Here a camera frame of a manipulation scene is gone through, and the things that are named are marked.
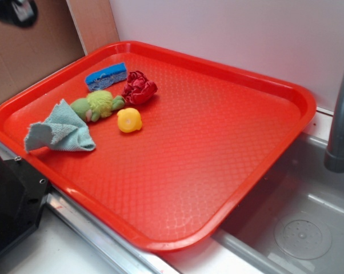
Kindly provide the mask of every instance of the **wooden panel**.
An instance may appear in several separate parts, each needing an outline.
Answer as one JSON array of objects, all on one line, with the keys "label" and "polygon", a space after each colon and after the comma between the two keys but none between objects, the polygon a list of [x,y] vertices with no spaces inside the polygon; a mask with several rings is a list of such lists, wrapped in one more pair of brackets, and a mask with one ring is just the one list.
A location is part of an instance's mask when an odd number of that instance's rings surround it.
[{"label": "wooden panel", "polygon": [[119,41],[109,0],[67,0],[86,54]]}]

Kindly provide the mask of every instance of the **cardboard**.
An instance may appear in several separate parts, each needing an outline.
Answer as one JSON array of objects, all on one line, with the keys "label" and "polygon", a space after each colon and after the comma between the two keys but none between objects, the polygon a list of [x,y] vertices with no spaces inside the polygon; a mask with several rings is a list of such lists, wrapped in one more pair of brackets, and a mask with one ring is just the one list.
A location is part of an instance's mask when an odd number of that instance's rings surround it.
[{"label": "cardboard", "polygon": [[66,1],[36,1],[29,29],[0,22],[0,104],[84,56]]}]

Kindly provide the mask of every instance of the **metal edge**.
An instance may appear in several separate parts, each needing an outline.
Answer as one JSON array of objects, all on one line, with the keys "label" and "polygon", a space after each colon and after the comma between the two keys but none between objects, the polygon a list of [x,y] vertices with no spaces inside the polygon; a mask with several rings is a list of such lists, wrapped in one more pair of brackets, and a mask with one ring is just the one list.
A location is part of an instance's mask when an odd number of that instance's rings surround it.
[{"label": "metal edge", "polygon": [[218,229],[212,238],[219,244],[227,248],[230,252],[267,274],[291,274],[280,265],[269,260],[267,257],[254,250],[236,237],[230,235],[222,229]]},{"label": "metal edge", "polygon": [[10,160],[14,159],[17,155],[12,152],[12,150],[9,150],[7,147],[5,147],[1,142],[0,142],[0,157],[3,160]]},{"label": "metal edge", "polygon": [[180,273],[157,255],[128,243],[55,188],[48,195],[47,206],[119,273]]}]

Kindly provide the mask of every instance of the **red tray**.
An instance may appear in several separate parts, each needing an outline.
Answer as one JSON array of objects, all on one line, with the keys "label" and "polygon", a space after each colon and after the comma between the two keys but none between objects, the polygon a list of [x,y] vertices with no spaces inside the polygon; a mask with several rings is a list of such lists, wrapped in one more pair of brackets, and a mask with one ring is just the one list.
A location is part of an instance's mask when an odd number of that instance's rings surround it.
[{"label": "red tray", "polygon": [[[27,154],[29,125],[61,99],[88,93],[92,72],[125,62],[158,92],[136,108],[143,128],[117,116],[90,123],[96,149]],[[107,90],[121,94],[124,82]],[[159,47],[121,42],[65,67],[0,106],[0,141],[138,247],[181,249],[209,236],[315,113],[304,88]]]}]

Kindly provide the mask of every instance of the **tray rim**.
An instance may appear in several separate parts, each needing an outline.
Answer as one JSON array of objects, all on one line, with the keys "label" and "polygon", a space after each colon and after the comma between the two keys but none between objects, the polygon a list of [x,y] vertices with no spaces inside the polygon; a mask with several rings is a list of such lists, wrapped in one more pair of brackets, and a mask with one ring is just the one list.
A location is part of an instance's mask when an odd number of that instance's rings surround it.
[{"label": "tray rim", "polygon": [[[269,153],[262,164],[259,165],[259,168],[256,168],[252,174],[246,179],[247,182],[244,185],[244,193],[247,193],[247,185],[249,186],[249,190],[256,184],[256,182],[262,176],[262,172],[267,171],[275,161],[272,161],[273,158],[278,159],[279,156],[288,148],[288,146],[296,139],[296,137],[301,133],[301,131],[305,128],[305,126],[311,121],[315,112],[316,112],[316,104],[313,96],[311,93],[297,84],[293,84],[290,82],[286,82],[283,80],[279,80],[276,78],[272,78],[269,76],[265,76],[262,74],[258,74],[256,72],[251,72],[247,70],[243,70],[236,67],[231,67],[228,65],[223,65],[221,63],[208,61],[199,57],[194,57],[191,55],[179,53],[176,51],[164,49],[161,47],[149,45],[142,42],[137,41],[124,41],[124,42],[117,42],[111,43],[106,46],[101,47],[100,49],[94,51],[93,53],[82,57],[81,59],[75,61],[74,63],[64,67],[63,69],[55,72],[54,74],[48,76],[47,78],[41,80],[40,82],[36,83],[35,85],[27,88],[25,91],[19,93],[18,95],[12,97],[5,103],[0,105],[0,120],[2,121],[7,119],[12,113],[16,112],[17,110],[21,109],[23,106],[27,105],[29,102],[36,100],[40,96],[49,90],[49,88],[58,86],[57,81],[54,81],[58,78],[66,79],[65,76],[71,78],[71,74],[77,71],[82,71],[84,66],[92,65],[94,62],[99,62],[104,57],[105,53],[109,54],[118,54],[118,53],[136,53],[138,55],[143,55],[148,57],[150,53],[153,53],[153,59],[163,61],[166,56],[173,55],[174,62],[172,65],[180,66],[185,69],[189,70],[199,70],[198,72],[202,74],[206,74],[209,76],[215,76],[219,79],[233,81],[237,80],[241,85],[247,86],[249,84],[250,88],[263,91],[265,93],[270,93],[267,91],[262,90],[265,86],[269,85],[272,88],[271,94],[277,96],[277,93],[274,91],[280,91],[279,97],[289,100],[293,102],[297,107],[299,104],[302,107],[298,107],[301,111],[301,118],[296,123],[296,125],[291,128],[290,132],[286,135],[285,138],[280,142],[279,145],[276,146],[275,149]],[[42,163],[39,159],[37,159],[32,154],[27,154],[23,146],[18,144],[14,141],[11,137],[5,134],[5,132],[1,131],[1,122],[0,122],[0,142],[2,142],[6,147],[11,149],[15,154],[23,157],[26,159],[30,164],[32,164],[35,168],[39,169],[41,172],[45,173],[46,176],[49,176],[51,182],[61,182],[64,180],[61,175],[52,172],[51,169]],[[228,201],[222,204],[221,208],[218,210],[219,214],[215,214],[201,229],[197,232],[186,236],[183,239],[179,239],[177,241],[156,241],[149,239],[144,235],[141,236],[141,232],[138,231],[136,228],[129,225],[126,221],[117,218],[117,215],[113,212],[110,212],[106,208],[100,207],[95,201],[91,198],[88,198],[86,195],[82,193],[82,191],[71,192],[65,191],[66,195],[70,196],[74,199],[77,203],[85,207],[87,210],[92,208],[92,206],[97,205],[98,212],[91,211],[97,218],[101,219],[104,223],[106,223],[109,227],[113,227],[115,225],[115,220],[117,220],[118,227],[127,226],[129,231],[125,233],[125,231],[120,231],[116,229],[121,235],[123,235],[126,239],[131,241],[133,244],[147,249],[153,252],[160,252],[160,251],[172,251],[177,249],[182,249],[184,247],[190,246],[208,236],[210,236],[213,231],[219,226],[219,224],[224,220],[224,218],[234,209],[232,204],[237,204],[243,197],[241,197],[241,193],[243,185],[237,188],[233,195],[230,196]],[[107,220],[105,220],[104,216],[109,217],[110,214],[115,216],[113,220],[113,225]]]}]

